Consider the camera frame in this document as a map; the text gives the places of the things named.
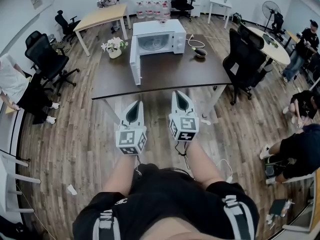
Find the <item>flower pot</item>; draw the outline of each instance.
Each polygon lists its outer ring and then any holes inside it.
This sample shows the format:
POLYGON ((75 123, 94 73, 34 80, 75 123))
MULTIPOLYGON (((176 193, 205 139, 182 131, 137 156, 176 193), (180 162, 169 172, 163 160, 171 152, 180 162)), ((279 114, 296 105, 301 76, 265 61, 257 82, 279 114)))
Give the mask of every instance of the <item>flower pot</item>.
POLYGON ((120 49, 117 49, 117 50, 114 50, 114 51, 111 51, 111 52, 108 52, 108 53, 109 53, 109 57, 111 59, 118 58, 122 54, 120 49))

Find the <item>dark wooden table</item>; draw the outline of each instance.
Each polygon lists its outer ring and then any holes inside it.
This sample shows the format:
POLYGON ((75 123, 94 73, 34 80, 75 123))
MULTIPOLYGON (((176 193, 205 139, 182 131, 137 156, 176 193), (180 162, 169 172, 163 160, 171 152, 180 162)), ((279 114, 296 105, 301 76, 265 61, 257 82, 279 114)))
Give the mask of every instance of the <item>dark wooden table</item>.
POLYGON ((203 35, 194 35, 194 40, 205 44, 207 51, 205 59, 196 57, 196 53, 186 41, 183 54, 173 52, 158 53, 141 56, 141 85, 136 85, 130 68, 131 40, 128 48, 116 59, 110 59, 103 54, 95 75, 93 100, 104 100, 108 114, 115 123, 119 118, 110 107, 106 98, 153 92, 168 89, 191 88, 201 86, 219 86, 208 106, 209 113, 219 96, 230 85, 231 81, 222 66, 220 58, 203 35))

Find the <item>potted plant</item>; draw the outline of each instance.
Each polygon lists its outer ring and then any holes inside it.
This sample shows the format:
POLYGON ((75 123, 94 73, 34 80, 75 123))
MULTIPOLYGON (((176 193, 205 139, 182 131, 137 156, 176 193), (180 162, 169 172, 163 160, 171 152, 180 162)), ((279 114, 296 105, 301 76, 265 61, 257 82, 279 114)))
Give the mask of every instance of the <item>potted plant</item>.
POLYGON ((114 37, 108 40, 107 43, 102 43, 101 48, 103 52, 108 52, 111 59, 115 59, 122 54, 121 48, 125 49, 127 46, 128 42, 124 42, 119 37, 114 37))

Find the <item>water bottle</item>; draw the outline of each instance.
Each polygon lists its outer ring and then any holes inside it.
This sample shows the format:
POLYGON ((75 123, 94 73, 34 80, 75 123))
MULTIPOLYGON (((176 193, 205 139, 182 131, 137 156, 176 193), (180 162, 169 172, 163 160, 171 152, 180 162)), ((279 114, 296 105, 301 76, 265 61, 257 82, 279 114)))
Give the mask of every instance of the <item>water bottle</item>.
POLYGON ((157 2, 153 8, 153 15, 156 20, 159 20, 162 18, 161 11, 162 11, 162 6, 160 5, 160 2, 157 2))
POLYGON ((146 17, 146 10, 145 7, 143 5, 143 1, 141 2, 137 2, 138 6, 136 7, 136 17, 138 19, 143 19, 146 17))
POLYGON ((145 6, 145 15, 146 15, 147 18, 153 18, 154 17, 153 6, 152 6, 152 3, 150 1, 145 6))
POLYGON ((170 20, 170 8, 168 7, 167 3, 164 3, 162 6, 162 19, 170 20))

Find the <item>white cable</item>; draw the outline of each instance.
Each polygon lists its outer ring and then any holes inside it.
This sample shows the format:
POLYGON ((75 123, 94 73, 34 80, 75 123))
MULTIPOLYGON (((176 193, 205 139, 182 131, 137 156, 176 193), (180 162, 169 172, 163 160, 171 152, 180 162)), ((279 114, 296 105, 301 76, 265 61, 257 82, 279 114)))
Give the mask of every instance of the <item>white cable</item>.
POLYGON ((228 42, 230 42, 230 40, 228 40, 228 39, 224 39, 224 38, 218 38, 218 37, 211 37, 211 36, 204 36, 205 38, 211 38, 211 39, 218 39, 218 40, 225 40, 225 41, 228 41, 228 42))
MULTIPOLYGON (((18 187, 19 191, 22 193, 23 197, 25 198, 26 202, 28 203, 28 205, 30 206, 30 208, 32 209, 31 204, 29 203, 28 199, 26 198, 25 194, 21 191, 20 187, 18 186, 18 184, 16 184, 16 186, 18 187)), ((42 225, 42 227, 44 227, 44 229, 48 232, 48 234, 50 235, 50 237, 52 237, 54 240, 57 240, 54 238, 54 236, 52 234, 50 234, 49 230, 45 227, 45 225, 41 222, 41 220, 38 218, 38 216, 36 215, 35 212, 33 212, 34 216, 37 218, 37 220, 40 222, 40 224, 42 225)))
POLYGON ((194 35, 192 34, 189 39, 186 39, 186 40, 188 41, 188 45, 189 45, 190 47, 193 47, 193 48, 203 48, 203 47, 206 46, 203 42, 200 42, 200 41, 198 41, 198 40, 191 40, 193 37, 194 37, 194 35), (191 42, 197 42, 197 43, 200 43, 200 44, 202 44, 202 45, 201 45, 201 46, 193 46, 193 45, 190 44, 190 41, 191 41, 191 42))
POLYGON ((229 165, 229 163, 228 163, 228 161, 227 161, 226 159, 221 159, 221 160, 216 164, 216 166, 218 166, 222 161, 225 161, 226 164, 229 166, 230 172, 231 172, 230 177, 232 177, 232 175, 233 175, 232 168, 231 168, 231 166, 229 165))

